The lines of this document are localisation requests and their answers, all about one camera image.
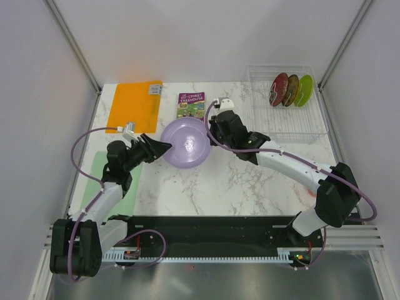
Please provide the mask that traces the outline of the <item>orange cutting mat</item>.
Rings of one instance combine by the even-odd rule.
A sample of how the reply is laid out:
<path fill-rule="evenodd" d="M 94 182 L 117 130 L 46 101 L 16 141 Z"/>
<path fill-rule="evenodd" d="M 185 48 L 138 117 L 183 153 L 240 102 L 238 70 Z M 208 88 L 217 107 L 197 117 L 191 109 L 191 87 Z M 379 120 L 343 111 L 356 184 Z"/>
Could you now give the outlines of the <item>orange cutting mat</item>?
<path fill-rule="evenodd" d="M 156 132 L 163 82 L 122 83 L 116 86 L 108 128 L 134 123 L 136 133 Z"/>

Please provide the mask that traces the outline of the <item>orange paper cup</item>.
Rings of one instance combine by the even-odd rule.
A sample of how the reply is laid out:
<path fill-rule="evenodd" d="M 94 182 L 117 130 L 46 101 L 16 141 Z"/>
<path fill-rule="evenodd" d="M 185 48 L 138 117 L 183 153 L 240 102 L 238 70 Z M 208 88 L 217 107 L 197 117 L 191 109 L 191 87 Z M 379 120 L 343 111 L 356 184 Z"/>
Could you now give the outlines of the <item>orange paper cup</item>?
<path fill-rule="evenodd" d="M 316 197 L 316 193 L 314 193 L 312 190 L 306 188 L 307 193 L 311 196 L 311 197 Z"/>

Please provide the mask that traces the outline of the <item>yellow brown patterned plate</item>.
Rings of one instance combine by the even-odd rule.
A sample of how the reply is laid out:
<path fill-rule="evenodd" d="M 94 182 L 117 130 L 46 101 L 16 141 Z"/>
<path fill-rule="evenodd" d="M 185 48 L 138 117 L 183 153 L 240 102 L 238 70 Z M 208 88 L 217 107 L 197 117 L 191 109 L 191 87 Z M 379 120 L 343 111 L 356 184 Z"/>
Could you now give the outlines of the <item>yellow brown patterned plate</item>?
<path fill-rule="evenodd" d="M 299 85 L 298 75 L 292 74 L 288 77 L 287 90 L 281 102 L 283 106 L 289 107 L 294 102 L 299 92 Z"/>

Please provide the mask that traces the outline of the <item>purple plastic plate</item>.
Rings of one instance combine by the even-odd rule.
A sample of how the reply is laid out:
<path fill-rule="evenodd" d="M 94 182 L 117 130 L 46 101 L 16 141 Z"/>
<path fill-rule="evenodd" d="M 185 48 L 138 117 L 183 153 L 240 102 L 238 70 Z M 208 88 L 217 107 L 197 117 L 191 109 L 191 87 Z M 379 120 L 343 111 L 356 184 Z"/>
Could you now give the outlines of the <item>purple plastic plate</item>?
<path fill-rule="evenodd" d="M 200 165 L 211 152 L 206 127 L 201 120 L 194 117 L 182 117 L 172 121 L 162 132 L 161 141 L 172 145 L 163 158 L 179 169 Z"/>

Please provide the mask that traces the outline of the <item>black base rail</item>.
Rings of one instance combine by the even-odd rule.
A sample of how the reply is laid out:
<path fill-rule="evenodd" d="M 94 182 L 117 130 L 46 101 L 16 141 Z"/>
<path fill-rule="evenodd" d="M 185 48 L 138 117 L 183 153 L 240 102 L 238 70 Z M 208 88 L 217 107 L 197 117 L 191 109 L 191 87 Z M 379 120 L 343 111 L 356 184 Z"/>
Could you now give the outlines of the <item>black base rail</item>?
<path fill-rule="evenodd" d="M 321 230 L 303 237 L 291 216 L 116 216 L 127 223 L 127 241 L 150 256 L 272 256 L 279 248 L 316 249 Z"/>

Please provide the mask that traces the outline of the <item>lime green plate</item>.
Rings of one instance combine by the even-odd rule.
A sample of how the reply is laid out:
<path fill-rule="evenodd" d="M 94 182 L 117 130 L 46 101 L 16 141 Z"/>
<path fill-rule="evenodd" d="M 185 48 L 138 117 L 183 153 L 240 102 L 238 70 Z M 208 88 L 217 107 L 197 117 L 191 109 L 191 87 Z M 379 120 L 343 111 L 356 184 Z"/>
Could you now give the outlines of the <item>lime green plate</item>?
<path fill-rule="evenodd" d="M 299 89 L 294 100 L 294 105 L 297 107 L 304 106 L 310 99 L 313 93 L 314 83 L 313 78 L 309 74 L 304 75 L 299 80 Z"/>

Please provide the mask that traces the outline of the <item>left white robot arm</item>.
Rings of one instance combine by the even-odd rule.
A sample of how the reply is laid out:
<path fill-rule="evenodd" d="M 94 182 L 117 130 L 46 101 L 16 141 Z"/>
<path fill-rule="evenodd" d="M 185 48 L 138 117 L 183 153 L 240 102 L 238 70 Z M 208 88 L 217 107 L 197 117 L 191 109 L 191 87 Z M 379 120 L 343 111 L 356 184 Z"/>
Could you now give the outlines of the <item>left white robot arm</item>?
<path fill-rule="evenodd" d="M 52 227 L 50 270 L 65 274 L 73 283 L 95 276 L 103 253 L 115 244 L 130 246 L 137 239 L 134 227 L 118 219 L 106 220 L 112 208 L 128 193 L 131 171 L 142 163 L 152 163 L 172 148 L 172 144 L 151 139 L 146 134 L 132 138 L 131 144 L 113 141 L 107 145 L 107 162 L 98 181 L 100 190 L 86 207 Z"/>

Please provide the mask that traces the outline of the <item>purple treehouse book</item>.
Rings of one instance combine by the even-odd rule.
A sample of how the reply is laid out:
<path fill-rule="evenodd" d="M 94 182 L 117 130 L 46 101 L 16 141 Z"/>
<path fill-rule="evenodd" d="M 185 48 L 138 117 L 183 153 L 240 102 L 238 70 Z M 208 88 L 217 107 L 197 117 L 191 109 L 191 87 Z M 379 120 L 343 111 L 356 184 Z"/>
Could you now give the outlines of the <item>purple treehouse book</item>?
<path fill-rule="evenodd" d="M 176 117 L 194 117 L 200 121 L 204 121 L 205 115 L 205 93 L 192 92 L 180 93 L 177 100 Z"/>

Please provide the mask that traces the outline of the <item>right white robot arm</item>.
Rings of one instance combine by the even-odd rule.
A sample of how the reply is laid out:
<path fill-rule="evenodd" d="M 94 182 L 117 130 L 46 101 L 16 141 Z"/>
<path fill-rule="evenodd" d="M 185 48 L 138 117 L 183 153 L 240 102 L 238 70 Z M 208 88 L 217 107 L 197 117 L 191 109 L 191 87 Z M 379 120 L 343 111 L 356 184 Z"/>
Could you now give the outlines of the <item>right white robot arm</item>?
<path fill-rule="evenodd" d="M 315 205 L 300 212 L 286 230 L 287 241 L 293 246 L 302 245 L 311 233 L 325 226 L 340 228 L 360 200 L 347 164 L 318 164 L 291 154 L 270 137 L 248 131 L 232 110 L 211 116 L 206 129 L 213 146 L 223 147 L 242 161 L 277 171 L 316 194 Z"/>

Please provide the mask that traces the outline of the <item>red floral plate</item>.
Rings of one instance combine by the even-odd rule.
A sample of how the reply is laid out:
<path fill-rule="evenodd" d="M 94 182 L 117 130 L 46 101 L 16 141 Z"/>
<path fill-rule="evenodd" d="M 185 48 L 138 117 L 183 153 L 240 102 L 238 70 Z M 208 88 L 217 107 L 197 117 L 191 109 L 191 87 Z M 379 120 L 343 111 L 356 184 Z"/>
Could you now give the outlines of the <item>red floral plate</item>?
<path fill-rule="evenodd" d="M 273 81 L 269 96 L 271 106 L 275 107 L 282 102 L 288 88 L 288 80 L 289 76 L 282 72 Z"/>

